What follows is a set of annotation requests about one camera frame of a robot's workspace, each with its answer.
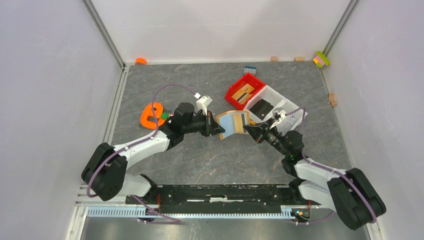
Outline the orange card holder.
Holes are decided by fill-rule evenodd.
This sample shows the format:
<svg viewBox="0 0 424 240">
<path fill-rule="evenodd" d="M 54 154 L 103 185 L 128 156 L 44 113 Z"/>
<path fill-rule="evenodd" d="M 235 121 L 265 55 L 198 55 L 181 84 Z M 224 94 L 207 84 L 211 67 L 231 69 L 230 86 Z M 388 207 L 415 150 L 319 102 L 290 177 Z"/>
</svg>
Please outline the orange card holder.
<svg viewBox="0 0 424 240">
<path fill-rule="evenodd" d="M 230 110 L 216 117 L 216 122 L 225 129 L 225 133 L 219 134 L 219 137 L 221 140 L 224 140 L 225 138 L 231 135 L 239 134 L 239 133 L 235 133 L 235 125 L 234 125 L 234 113 L 238 111 L 244 111 L 244 110 Z M 256 125 L 256 122 L 253 121 L 251 118 L 249 123 L 250 123 L 249 125 Z"/>
</svg>

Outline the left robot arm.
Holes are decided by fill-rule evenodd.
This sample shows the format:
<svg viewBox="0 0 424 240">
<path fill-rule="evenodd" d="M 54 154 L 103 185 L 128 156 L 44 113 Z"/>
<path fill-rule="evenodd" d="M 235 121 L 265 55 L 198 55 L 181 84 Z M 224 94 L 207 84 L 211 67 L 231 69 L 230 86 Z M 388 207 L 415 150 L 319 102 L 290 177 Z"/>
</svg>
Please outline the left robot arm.
<svg viewBox="0 0 424 240">
<path fill-rule="evenodd" d="M 81 179 L 87 184 L 86 194 L 102 201 L 110 201 L 119 194 L 135 195 L 145 204 L 151 204 L 157 198 L 155 184 L 146 175 L 128 174 L 131 166 L 172 149 L 186 134 L 210 137 L 224 132 L 209 110 L 195 112 L 194 105 L 182 102 L 151 134 L 115 146 L 107 142 L 98 145 L 81 173 Z"/>
</svg>

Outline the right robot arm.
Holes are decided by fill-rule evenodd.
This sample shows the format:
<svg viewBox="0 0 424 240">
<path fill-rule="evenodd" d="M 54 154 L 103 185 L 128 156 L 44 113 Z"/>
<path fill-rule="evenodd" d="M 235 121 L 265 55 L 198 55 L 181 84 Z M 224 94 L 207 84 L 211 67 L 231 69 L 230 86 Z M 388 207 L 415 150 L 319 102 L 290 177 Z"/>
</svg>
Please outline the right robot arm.
<svg viewBox="0 0 424 240">
<path fill-rule="evenodd" d="M 283 155 L 286 173 L 295 179 L 289 184 L 289 199 L 295 204 L 310 200 L 334 211 L 351 230 L 375 223 L 387 207 L 364 172 L 358 168 L 337 169 L 305 155 L 303 135 L 290 130 L 283 134 L 269 119 L 244 130 L 257 144 L 268 143 Z"/>
</svg>

